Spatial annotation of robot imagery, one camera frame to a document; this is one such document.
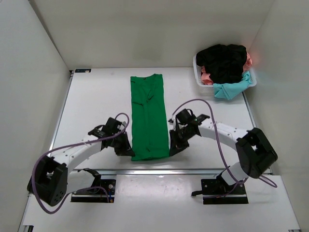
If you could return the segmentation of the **green t shirt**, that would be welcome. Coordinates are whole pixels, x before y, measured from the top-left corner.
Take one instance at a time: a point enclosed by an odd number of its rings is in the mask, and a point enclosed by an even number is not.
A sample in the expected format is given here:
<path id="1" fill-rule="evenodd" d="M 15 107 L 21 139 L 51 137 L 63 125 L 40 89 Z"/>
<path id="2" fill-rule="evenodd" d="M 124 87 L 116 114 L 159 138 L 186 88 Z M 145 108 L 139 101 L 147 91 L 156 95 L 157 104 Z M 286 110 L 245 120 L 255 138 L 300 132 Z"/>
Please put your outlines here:
<path id="1" fill-rule="evenodd" d="M 169 132 L 162 74 L 130 78 L 132 161 L 169 156 Z"/>

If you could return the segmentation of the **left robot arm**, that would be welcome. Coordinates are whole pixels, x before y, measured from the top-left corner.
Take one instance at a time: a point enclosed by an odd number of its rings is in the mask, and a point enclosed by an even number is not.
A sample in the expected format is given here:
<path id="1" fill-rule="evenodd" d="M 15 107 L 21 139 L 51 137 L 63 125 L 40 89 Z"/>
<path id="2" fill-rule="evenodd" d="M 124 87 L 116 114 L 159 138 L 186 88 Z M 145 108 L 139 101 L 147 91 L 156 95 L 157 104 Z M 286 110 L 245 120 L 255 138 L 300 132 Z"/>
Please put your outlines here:
<path id="1" fill-rule="evenodd" d="M 105 148 L 113 148 L 117 156 L 133 157 L 126 128 L 129 121 L 108 118 L 104 125 L 94 127 L 78 143 L 54 148 L 35 163 L 27 185 L 39 203 L 56 206 L 70 193 L 104 192 L 100 174 L 91 168 L 75 168 Z"/>

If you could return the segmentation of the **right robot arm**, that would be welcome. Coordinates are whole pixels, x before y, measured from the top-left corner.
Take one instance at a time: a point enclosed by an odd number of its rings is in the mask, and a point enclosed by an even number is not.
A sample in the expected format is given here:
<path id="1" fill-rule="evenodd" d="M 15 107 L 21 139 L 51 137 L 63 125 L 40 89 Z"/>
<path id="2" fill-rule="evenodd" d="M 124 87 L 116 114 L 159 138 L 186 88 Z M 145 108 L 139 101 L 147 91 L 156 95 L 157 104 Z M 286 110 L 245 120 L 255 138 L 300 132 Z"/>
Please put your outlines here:
<path id="1" fill-rule="evenodd" d="M 247 178 L 258 179 L 278 159 L 278 155 L 268 138 L 259 128 L 251 130 L 237 129 L 205 114 L 195 116 L 190 109 L 183 109 L 169 119 L 173 128 L 169 131 L 170 151 L 174 156 L 189 147 L 194 136 L 213 139 L 217 145 L 232 148 L 238 155 L 238 161 L 218 175 L 216 187 L 221 193 L 228 193 L 236 183 Z"/>

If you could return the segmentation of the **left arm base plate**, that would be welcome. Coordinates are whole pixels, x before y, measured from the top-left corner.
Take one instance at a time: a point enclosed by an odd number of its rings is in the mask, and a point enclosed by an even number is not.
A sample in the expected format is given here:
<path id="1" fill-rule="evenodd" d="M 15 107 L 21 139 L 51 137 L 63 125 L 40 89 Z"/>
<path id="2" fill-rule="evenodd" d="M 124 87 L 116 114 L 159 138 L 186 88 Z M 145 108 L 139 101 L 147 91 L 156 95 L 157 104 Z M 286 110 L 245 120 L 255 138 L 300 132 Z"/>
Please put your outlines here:
<path id="1" fill-rule="evenodd" d="M 102 175 L 99 182 L 101 188 L 79 190 L 71 194 L 72 203 L 114 203 L 116 191 L 116 176 Z"/>

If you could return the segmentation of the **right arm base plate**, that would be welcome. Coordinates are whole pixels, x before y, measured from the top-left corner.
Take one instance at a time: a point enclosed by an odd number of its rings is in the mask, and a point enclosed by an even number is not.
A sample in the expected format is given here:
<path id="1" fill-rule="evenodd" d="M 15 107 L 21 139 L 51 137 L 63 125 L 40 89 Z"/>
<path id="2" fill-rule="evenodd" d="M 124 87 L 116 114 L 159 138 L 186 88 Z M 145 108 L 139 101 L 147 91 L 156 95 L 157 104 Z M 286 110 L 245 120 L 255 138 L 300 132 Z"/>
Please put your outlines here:
<path id="1" fill-rule="evenodd" d="M 201 179 L 201 190 L 193 191 L 191 197 L 198 195 L 202 196 L 204 205 L 249 203 L 244 183 L 228 185 L 221 174 L 215 178 Z"/>

